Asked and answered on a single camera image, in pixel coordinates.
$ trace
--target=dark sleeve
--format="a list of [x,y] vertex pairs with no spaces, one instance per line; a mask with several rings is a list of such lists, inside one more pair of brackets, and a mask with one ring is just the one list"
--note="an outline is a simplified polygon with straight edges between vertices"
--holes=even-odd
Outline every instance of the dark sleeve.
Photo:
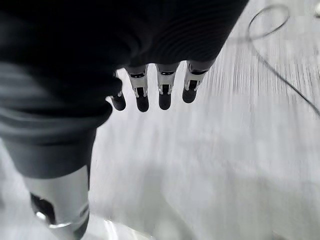
[[1,1],[0,136],[23,175],[59,177],[90,161],[112,112],[105,99],[122,86],[113,72],[149,47],[161,14],[130,2]]

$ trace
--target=white floor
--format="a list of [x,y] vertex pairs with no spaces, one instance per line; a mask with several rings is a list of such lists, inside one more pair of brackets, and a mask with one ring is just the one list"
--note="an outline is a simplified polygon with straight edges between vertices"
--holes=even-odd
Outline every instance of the white floor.
[[[234,39],[263,7],[289,5],[289,23],[256,46],[320,107],[316,2],[251,0],[193,104],[181,97],[185,63],[168,111],[158,107],[153,65],[147,113],[138,111],[129,79],[120,71],[127,108],[114,111],[98,131],[92,219],[111,219],[157,240],[271,240],[272,232],[289,240],[318,240],[320,119],[257,62],[247,44]],[[253,34],[281,20],[280,13],[266,15]],[[0,174],[2,238],[54,240],[32,216],[28,193],[3,148]],[[94,237],[94,231],[91,224],[85,239],[106,239]]]

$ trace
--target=black fabric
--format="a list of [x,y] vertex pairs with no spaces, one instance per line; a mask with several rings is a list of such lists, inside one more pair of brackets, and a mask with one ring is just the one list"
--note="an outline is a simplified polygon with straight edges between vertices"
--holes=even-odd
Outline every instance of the black fabric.
[[90,176],[92,147],[96,132],[78,140],[48,145],[4,142],[15,168],[25,177],[59,178],[88,166]]
[[215,59],[247,1],[0,1],[0,136],[30,147],[28,157],[9,150],[16,166],[61,166],[64,152],[46,160],[47,146],[73,142],[78,168],[76,142],[108,119],[105,98],[121,90],[116,69]]

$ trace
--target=motion-blurred floor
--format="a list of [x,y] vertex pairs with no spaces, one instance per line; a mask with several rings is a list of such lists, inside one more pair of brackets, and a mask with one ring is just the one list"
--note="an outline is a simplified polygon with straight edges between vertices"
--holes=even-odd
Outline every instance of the motion-blurred floor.
[[[99,128],[92,213],[154,235],[178,231],[172,240],[271,240],[272,231],[290,240],[318,240],[320,119],[258,63],[246,43],[234,39],[244,36],[250,19],[265,6],[288,5],[288,24],[255,45],[320,107],[316,2],[250,0],[193,104],[181,97],[184,63],[168,111],[158,107],[153,65],[147,113],[138,111],[121,71],[127,108],[114,111]],[[253,33],[268,31],[281,16],[266,14]],[[0,238],[54,240],[33,217],[28,200],[1,146]]]

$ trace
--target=cable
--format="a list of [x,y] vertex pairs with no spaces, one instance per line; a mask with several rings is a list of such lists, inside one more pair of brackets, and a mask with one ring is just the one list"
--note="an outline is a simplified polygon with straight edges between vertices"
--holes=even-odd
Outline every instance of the cable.
[[[270,10],[274,10],[274,9],[282,9],[285,10],[287,12],[286,18],[284,20],[283,23],[281,23],[278,27],[274,28],[273,30],[269,31],[269,32],[265,32],[261,35],[257,35],[257,36],[251,36],[250,35],[250,30],[252,27],[252,24],[255,22],[255,20],[257,19],[257,17],[259,17],[261,14],[268,12]],[[273,33],[275,33],[276,31],[278,31],[279,29],[281,29],[289,20],[290,18],[290,10],[286,5],[283,4],[274,4],[274,5],[270,5],[267,6],[265,8],[263,8],[261,11],[259,11],[250,21],[248,27],[247,27],[247,33],[246,33],[246,38],[238,38],[238,41],[245,41],[245,42],[249,42],[249,45],[252,48],[252,52],[256,54],[256,56],[258,57],[258,61],[260,61],[261,63],[263,63],[271,72],[273,72],[273,74],[275,74],[282,82],[284,82],[286,85],[288,85],[292,90],[294,90],[303,100],[305,100],[310,106],[311,108],[314,110],[314,112],[318,115],[318,117],[320,118],[320,110],[316,107],[316,105],[311,102],[301,91],[299,91],[295,86],[293,86],[287,79],[285,79],[279,72],[277,72],[277,70],[272,67],[270,65],[270,63],[260,54],[260,52],[257,50],[257,48],[254,45],[254,40],[258,40],[258,39],[262,39],[265,38]]]

